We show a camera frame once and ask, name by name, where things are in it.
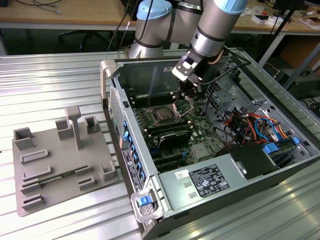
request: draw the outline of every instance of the black cable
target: black cable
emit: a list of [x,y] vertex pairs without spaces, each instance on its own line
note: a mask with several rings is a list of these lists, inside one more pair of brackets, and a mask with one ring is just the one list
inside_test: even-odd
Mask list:
[[50,2],[50,3],[42,3],[42,4],[30,4],[30,3],[26,3],[26,2],[23,2],[23,1],[20,1],[20,0],[16,0],[16,1],[18,3],[24,4],[24,5],[28,5],[28,6],[47,6],[47,5],[59,3],[59,2],[61,2],[63,0],[57,0],[57,1]]
[[112,42],[113,42],[113,40],[114,40],[114,38],[115,38],[115,36],[116,36],[119,28],[121,27],[121,25],[122,25],[122,23],[124,22],[126,16],[128,15],[127,9],[128,9],[128,7],[129,7],[130,2],[131,2],[131,0],[126,4],[125,9],[124,9],[124,14],[123,14],[123,16],[122,16],[122,18],[121,18],[118,26],[116,26],[116,29],[115,29],[115,31],[114,31],[111,39],[110,39],[109,46],[108,46],[108,52],[110,51],[111,44],[112,44]]
[[[147,26],[147,23],[148,23],[148,19],[149,19],[149,15],[150,15],[150,13],[151,13],[151,8],[152,8],[152,4],[153,4],[153,3],[154,3],[154,0],[151,0],[150,7],[149,7],[149,11],[148,11],[148,14],[146,15],[146,20],[145,20],[145,22],[144,22],[144,26],[143,26],[143,29],[142,29],[142,34],[141,34],[140,38],[137,40],[138,42],[141,41],[141,39],[143,38],[143,36],[144,36],[144,34],[145,34],[146,26]],[[133,43],[131,43],[129,46],[125,47],[125,48],[123,49],[123,51],[126,50],[126,49],[128,49],[128,48],[130,48],[130,47],[131,47],[133,44],[135,44],[135,43],[136,43],[136,41],[134,41]]]
[[320,103],[312,99],[314,102],[309,102],[310,105],[305,100],[300,100],[306,104],[306,107],[311,110],[317,117],[320,118]]
[[277,22],[278,22],[278,19],[279,19],[279,17],[280,17],[280,13],[281,13],[281,11],[279,11],[278,16],[276,16],[276,20],[275,20],[275,23],[274,23],[274,25],[273,25],[273,28],[272,28],[272,30],[271,30],[271,32],[270,32],[270,35],[272,34],[272,32],[273,32],[274,29],[275,29],[275,26],[276,26],[276,24],[277,24]]
[[209,81],[209,82],[205,82],[205,83],[200,83],[200,85],[202,86],[206,86],[206,85],[210,85],[210,84],[213,84],[214,82],[220,80],[222,77],[224,77],[225,75],[227,75],[228,73],[230,73],[231,71],[237,69],[237,68],[240,68],[240,67],[243,67],[243,66],[247,66],[247,65],[250,65],[251,62],[246,59],[245,57],[242,57],[232,51],[230,51],[228,48],[224,48],[225,51],[227,51],[228,53],[230,53],[231,55],[237,57],[238,59],[241,59],[243,61],[245,61],[245,63],[242,63],[242,64],[239,64],[239,65],[236,65],[236,66],[233,66],[233,67],[230,67],[227,71],[225,71],[223,74],[221,74],[220,76],[216,77],[215,79]]
[[[136,9],[137,9],[137,6],[138,6],[139,2],[140,2],[140,1],[138,1],[138,0],[135,2],[135,5],[134,5],[134,7],[133,7],[133,11],[131,12],[131,15],[130,15],[130,19],[129,19],[128,25],[131,23],[132,18],[134,17],[134,14],[135,14],[135,12],[136,12]],[[122,36],[122,38],[121,38],[121,41],[120,41],[120,45],[119,45],[118,50],[119,50],[119,49],[121,48],[121,46],[122,46],[122,43],[123,43],[123,41],[124,41],[124,39],[125,39],[125,36],[126,36],[126,34],[127,34],[128,27],[129,27],[129,26],[127,26],[127,27],[125,28],[125,30],[124,30],[124,33],[123,33],[123,36]]]

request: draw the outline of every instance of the aluminum workbench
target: aluminum workbench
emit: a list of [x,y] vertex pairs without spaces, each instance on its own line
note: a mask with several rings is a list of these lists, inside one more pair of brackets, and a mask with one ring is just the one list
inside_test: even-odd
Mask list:
[[[178,56],[181,51],[166,51]],[[141,239],[123,180],[25,217],[16,213],[13,130],[43,131],[79,105],[95,115],[113,160],[117,157],[100,99],[100,62],[119,53],[75,53],[0,58],[0,239]],[[256,70],[268,84],[268,74]],[[279,86],[269,86],[279,98]],[[259,97],[259,92],[250,92]],[[318,138],[319,121],[294,99],[282,100]],[[198,219],[160,240],[320,239],[320,162],[278,186]]]

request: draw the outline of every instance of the sticker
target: sticker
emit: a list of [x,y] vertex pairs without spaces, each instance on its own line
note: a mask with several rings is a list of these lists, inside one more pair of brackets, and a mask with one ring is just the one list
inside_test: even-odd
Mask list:
[[140,178],[137,174],[136,167],[132,162],[131,155],[128,150],[123,150],[122,155],[123,155],[123,160],[126,164],[128,173],[130,175],[131,183],[135,189],[135,192],[140,192],[142,189],[142,185],[140,183]]
[[191,171],[189,175],[202,198],[230,188],[216,164]]
[[182,170],[182,171],[176,171],[174,174],[177,179],[183,179],[183,178],[189,177],[188,173],[189,173],[189,171],[188,171],[188,169],[186,169],[186,170]]

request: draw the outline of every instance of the blue clip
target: blue clip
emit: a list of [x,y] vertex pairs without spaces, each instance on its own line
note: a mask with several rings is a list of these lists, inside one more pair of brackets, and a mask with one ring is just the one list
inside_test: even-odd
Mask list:
[[153,203],[152,198],[149,195],[138,198],[137,202],[140,208]]
[[134,158],[134,162],[137,162],[139,157],[138,157],[138,154],[136,152],[133,154],[133,158]]
[[129,132],[125,131],[124,135],[123,135],[123,140],[127,141],[129,137]]
[[145,180],[145,179],[146,179],[146,175],[145,175],[144,171],[142,171],[142,172],[140,173],[140,175],[141,175],[142,180]]
[[138,164],[137,164],[137,170],[139,171],[140,169],[142,169],[142,165],[141,165],[141,162],[138,162]]
[[277,145],[275,143],[269,143],[264,145],[264,148],[262,149],[266,154],[270,154],[273,153],[275,151],[278,151],[279,148],[277,147]]
[[292,141],[294,142],[295,145],[298,145],[300,143],[299,138],[297,138],[296,136],[292,138]]

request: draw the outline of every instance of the office chair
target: office chair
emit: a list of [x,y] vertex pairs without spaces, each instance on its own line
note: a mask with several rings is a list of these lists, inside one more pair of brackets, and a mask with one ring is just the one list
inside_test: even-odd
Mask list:
[[87,40],[91,39],[93,36],[97,37],[98,39],[100,39],[101,41],[105,42],[106,44],[109,44],[110,40],[108,38],[102,36],[98,32],[99,31],[95,31],[95,30],[73,30],[73,31],[67,31],[67,32],[59,34],[58,41],[59,41],[59,43],[63,43],[65,36],[76,35],[76,34],[85,34],[84,38],[82,40],[81,46],[80,46],[80,51],[81,52],[83,52],[85,50],[85,45],[87,43]]

